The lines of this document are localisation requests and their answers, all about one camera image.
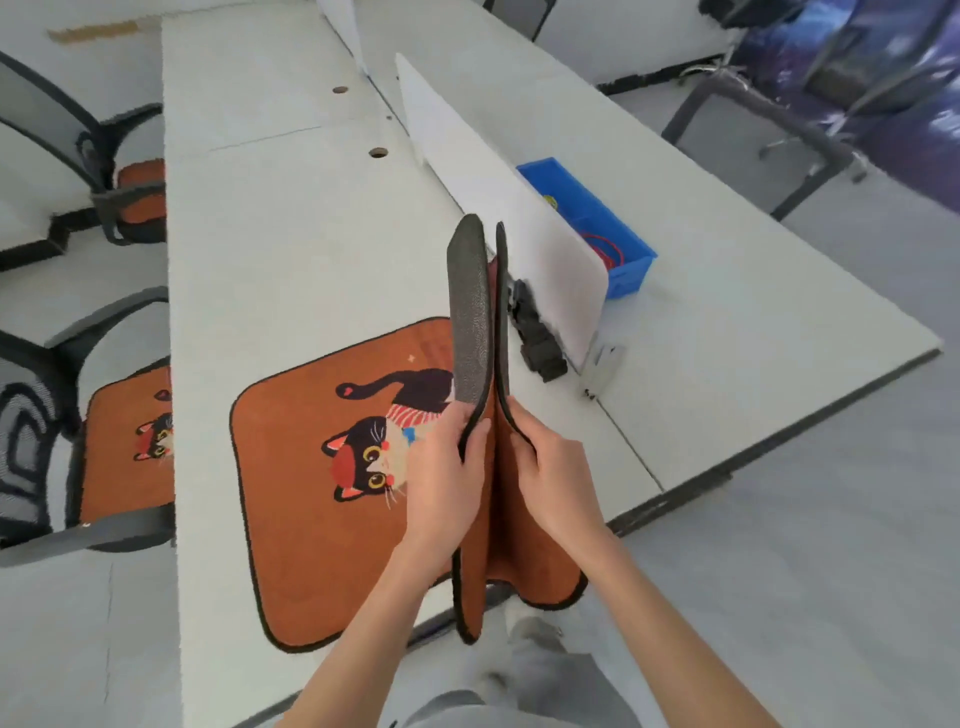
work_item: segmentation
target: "person's left hand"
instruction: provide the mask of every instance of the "person's left hand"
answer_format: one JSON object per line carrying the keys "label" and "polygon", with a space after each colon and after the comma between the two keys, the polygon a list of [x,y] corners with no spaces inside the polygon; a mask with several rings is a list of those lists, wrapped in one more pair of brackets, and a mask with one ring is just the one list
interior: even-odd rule
{"label": "person's left hand", "polygon": [[457,445],[472,411],[472,404],[448,404],[408,455],[403,543],[436,572],[464,540],[480,509],[491,422],[477,423],[467,440],[466,459],[461,461]]}

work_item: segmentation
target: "cat tail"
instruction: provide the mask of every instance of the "cat tail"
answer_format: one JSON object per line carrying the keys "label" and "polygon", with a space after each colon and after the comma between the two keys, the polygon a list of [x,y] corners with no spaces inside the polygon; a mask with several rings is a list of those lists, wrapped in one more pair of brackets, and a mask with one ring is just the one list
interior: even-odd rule
{"label": "cat tail", "polygon": [[391,384],[409,384],[421,374],[422,372],[410,371],[390,372],[370,384],[354,384],[351,381],[345,381],[337,385],[337,397],[342,400],[367,400],[384,387],[389,387]]}

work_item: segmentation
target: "cat ear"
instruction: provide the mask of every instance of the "cat ear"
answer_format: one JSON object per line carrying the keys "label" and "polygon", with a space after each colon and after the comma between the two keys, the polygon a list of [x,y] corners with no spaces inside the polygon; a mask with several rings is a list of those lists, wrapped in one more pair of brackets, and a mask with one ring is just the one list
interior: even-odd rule
{"label": "cat ear", "polygon": [[337,450],[344,446],[346,441],[347,434],[345,432],[341,432],[339,435],[334,435],[325,443],[323,443],[321,445],[321,450],[323,450],[324,453],[330,457],[333,457],[335,454],[337,454]]}
{"label": "cat ear", "polygon": [[363,491],[358,491],[352,485],[348,485],[347,488],[337,486],[337,489],[333,492],[333,499],[341,503],[346,503],[348,500],[357,500],[363,495]]}

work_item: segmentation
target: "gray pants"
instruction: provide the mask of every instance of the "gray pants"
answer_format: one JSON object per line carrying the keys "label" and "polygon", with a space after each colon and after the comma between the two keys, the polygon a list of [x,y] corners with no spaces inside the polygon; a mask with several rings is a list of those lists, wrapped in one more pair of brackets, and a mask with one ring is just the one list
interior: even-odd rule
{"label": "gray pants", "polygon": [[[569,654],[554,628],[542,619],[521,619],[508,642],[510,707],[530,716],[553,718],[583,728],[639,728],[633,710],[593,658]],[[407,718],[403,728],[441,724],[433,718],[445,711],[484,705],[487,702],[476,691],[445,692]],[[496,725],[503,726],[504,706],[498,708]]]}

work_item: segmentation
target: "hand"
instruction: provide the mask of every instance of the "hand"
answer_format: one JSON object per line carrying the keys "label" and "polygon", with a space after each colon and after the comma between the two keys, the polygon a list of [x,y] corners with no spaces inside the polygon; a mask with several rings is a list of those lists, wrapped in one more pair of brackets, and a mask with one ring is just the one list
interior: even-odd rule
{"label": "hand", "polygon": [[473,429],[466,460],[461,461],[457,445],[472,411],[472,404],[448,404],[408,456],[403,543],[437,572],[464,540],[480,509],[491,422],[483,420]]}
{"label": "hand", "polygon": [[566,440],[509,398],[516,426],[533,443],[512,432],[520,492],[527,510],[554,541],[580,563],[585,542],[610,531],[600,513],[582,443]]}

